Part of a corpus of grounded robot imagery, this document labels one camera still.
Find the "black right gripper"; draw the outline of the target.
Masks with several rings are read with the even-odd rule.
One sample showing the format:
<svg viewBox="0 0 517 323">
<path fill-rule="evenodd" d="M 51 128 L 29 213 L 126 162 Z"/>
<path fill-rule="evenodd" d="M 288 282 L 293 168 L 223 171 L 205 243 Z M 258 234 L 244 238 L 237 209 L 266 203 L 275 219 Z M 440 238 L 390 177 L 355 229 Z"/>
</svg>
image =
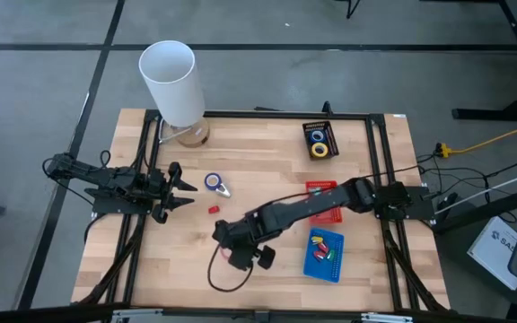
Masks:
<svg viewBox="0 0 517 323">
<path fill-rule="evenodd" d="M 253 268 L 254 249 L 258 247 L 254 234 L 258 233 L 256 220 L 240 219 L 236 222 L 219 220 L 215 223 L 212 238 L 224 249 L 231 249 L 230 264 L 237 269 L 246 271 Z M 269 269 L 276 256 L 276 251 L 265 245 L 259 251 L 258 265 Z"/>
</svg>

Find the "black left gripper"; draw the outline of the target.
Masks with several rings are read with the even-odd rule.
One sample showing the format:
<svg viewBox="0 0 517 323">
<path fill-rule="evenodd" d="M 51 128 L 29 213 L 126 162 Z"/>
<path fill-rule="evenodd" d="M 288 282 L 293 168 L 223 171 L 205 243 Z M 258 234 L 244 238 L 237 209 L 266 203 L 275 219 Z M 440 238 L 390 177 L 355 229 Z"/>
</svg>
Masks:
<svg viewBox="0 0 517 323">
<path fill-rule="evenodd" d="M 181 179 L 182 168 L 177 161 L 173 161 L 169 165 L 168 173 L 170 183 L 173 187 L 182 191 L 197 191 L 197 188 L 191 186 Z M 152 217 L 159 224 L 165 224 L 168 219 L 168 212 L 194 203 L 195 200 L 187 197 L 175 197 L 170 193 L 169 185 L 162 172 L 149 173 L 149 191 L 153 197 L 158 200 L 158 204 L 153 208 Z"/>
</svg>

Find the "blue plastic basket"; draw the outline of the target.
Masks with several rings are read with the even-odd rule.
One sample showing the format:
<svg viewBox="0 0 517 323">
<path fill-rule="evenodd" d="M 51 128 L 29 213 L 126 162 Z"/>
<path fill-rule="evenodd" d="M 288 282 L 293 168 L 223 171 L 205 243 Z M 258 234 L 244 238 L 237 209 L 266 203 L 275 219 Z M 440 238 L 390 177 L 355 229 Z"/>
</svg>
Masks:
<svg viewBox="0 0 517 323">
<path fill-rule="evenodd" d="M 318 244 L 311 242 L 312 236 L 320 236 L 323 238 L 329 250 L 334 249 L 336 255 L 332 261 L 327 259 L 321 262 L 317 261 L 313 256 L 313 252 L 319 250 Z M 345 246 L 344 236 L 333 231 L 326 231 L 321 228 L 312 228 L 305 251 L 305 259 L 303 265 L 303 273 L 309 277 L 317 278 L 327 282 L 337 284 L 340 280 L 342 257 Z"/>
</svg>

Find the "red plastic basket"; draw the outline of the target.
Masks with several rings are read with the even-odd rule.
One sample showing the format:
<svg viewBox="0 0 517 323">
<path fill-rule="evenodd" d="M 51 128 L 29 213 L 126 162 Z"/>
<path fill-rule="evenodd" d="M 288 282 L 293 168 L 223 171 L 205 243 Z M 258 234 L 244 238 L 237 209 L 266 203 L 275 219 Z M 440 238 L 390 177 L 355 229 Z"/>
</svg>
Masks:
<svg viewBox="0 0 517 323">
<path fill-rule="evenodd" d="M 305 183 L 306 190 L 309 188 L 322 188 L 323 190 L 329 190 L 331 188 L 335 188 L 337 186 L 337 182 L 334 180 L 328 181 L 307 181 Z M 339 208 L 334 208 L 328 210 L 321 214 L 316 214 L 309 218 L 309 223 L 311 225 L 320 225 L 320 224 L 334 224 L 341 223 L 343 221 L 342 213 Z"/>
</svg>

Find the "white shade wooden base lamp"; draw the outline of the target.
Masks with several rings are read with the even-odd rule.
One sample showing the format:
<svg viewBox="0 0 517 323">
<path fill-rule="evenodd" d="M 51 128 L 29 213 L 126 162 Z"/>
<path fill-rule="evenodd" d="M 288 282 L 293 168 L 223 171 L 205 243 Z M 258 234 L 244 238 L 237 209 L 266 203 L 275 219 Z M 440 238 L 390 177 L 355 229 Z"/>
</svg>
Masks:
<svg viewBox="0 0 517 323">
<path fill-rule="evenodd" d="M 176 40 L 149 46 L 138 67 L 161 115 L 158 141 L 188 147 L 203 145 L 210 135 L 206 103 L 193 50 Z"/>
</svg>

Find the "black plastic basket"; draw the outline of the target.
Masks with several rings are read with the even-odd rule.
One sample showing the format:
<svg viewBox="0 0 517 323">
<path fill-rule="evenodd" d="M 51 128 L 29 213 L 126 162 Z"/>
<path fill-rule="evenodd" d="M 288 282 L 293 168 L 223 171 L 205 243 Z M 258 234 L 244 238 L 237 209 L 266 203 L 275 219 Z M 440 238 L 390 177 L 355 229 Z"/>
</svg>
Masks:
<svg viewBox="0 0 517 323">
<path fill-rule="evenodd" d="M 326 142 L 324 144 L 326 144 L 328 146 L 328 148 L 329 148 L 329 156 L 328 157 L 326 157 L 326 158 L 314 158 L 311 155 L 311 146 L 312 146 L 312 144 L 311 144 L 311 142 L 309 140 L 309 133 L 312 130 L 323 130 L 325 132 Z M 303 131 L 303 134 L 304 134 L 304 139 L 305 139 L 305 143 L 306 143 L 308 154 L 310 155 L 310 158 L 312 160 L 329 159 L 329 158 L 333 158 L 333 157 L 339 155 L 339 150 L 338 150 L 338 147 L 337 147 L 336 137 L 334 135 L 332 126 L 331 126 L 329 121 L 316 121 L 316 122 L 304 123 L 304 124 L 302 124 L 302 131 Z"/>
</svg>

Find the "black desk leg beam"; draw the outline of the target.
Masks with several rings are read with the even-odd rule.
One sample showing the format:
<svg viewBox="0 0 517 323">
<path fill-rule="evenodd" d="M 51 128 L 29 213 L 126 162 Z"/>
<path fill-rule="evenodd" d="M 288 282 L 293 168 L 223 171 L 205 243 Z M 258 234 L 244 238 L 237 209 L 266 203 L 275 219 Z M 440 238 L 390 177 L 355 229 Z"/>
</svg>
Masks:
<svg viewBox="0 0 517 323">
<path fill-rule="evenodd" d="M 472 223 L 481 222 L 514 209 L 517 209 L 517 193 L 495 200 L 489 204 L 476 207 L 444 221 L 440 221 L 433 227 L 433 232 L 435 234 L 444 234 L 447 231 L 459 229 Z"/>
</svg>

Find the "white printed box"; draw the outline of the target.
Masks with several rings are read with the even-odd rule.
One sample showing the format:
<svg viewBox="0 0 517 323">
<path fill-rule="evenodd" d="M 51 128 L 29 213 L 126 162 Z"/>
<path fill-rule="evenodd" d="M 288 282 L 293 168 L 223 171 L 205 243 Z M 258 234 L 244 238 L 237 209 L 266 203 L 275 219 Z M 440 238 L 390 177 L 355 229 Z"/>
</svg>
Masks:
<svg viewBox="0 0 517 323">
<path fill-rule="evenodd" d="M 467 254 L 509 290 L 517 276 L 508 268 L 517 244 L 517 231 L 500 217 L 492 218 L 470 245 Z"/>
</svg>

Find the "silver frame bracket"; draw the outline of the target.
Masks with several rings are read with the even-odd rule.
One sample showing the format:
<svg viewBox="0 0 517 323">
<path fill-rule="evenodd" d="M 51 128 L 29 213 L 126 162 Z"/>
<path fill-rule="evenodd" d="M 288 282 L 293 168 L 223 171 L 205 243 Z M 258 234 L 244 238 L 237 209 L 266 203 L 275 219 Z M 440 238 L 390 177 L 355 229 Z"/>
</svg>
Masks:
<svg viewBox="0 0 517 323">
<path fill-rule="evenodd" d="M 110 323 L 129 323 L 131 319 L 144 319 L 147 317 L 157 317 L 162 315 L 163 309 L 156 308 L 114 310 L 111 315 Z"/>
<path fill-rule="evenodd" d="M 412 317 L 394 314 L 366 312 L 361 314 L 362 323 L 414 323 Z"/>
</svg>

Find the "black aluminium table frame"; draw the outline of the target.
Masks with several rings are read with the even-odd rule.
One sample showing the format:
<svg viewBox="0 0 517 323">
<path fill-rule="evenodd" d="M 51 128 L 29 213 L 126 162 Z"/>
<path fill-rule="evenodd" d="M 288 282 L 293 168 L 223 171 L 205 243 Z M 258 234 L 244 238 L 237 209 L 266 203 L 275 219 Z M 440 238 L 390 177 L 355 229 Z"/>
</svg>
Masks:
<svg viewBox="0 0 517 323">
<path fill-rule="evenodd" d="M 123 109 L 111 144 L 111 164 L 131 163 L 138 147 L 155 155 L 166 168 L 178 162 L 182 178 L 197 188 L 195 202 L 170 213 L 165 224 L 148 220 L 136 265 L 131 303 L 135 307 L 172 310 L 265 310 L 270 313 L 319 310 L 390 311 L 393 300 L 381 226 L 372 214 L 344 211 L 334 231 L 345 238 L 341 276 L 337 284 L 302 272 L 311 226 L 296 223 L 270 245 L 276 251 L 269 269 L 246 274 L 215 252 L 211 235 L 219 216 L 235 221 L 250 209 L 281 196 L 304 191 L 310 180 L 345 181 L 391 164 L 398 180 L 420 182 L 407 119 L 402 115 L 370 117 L 335 115 L 330 120 L 339 155 L 312 161 L 302 124 L 315 114 L 231 111 L 210 114 L 207 142 L 187 148 L 175 142 L 157 144 L 154 125 L 144 124 L 141 109 Z M 220 196 L 205 185 L 217 173 L 231 192 Z"/>
</svg>

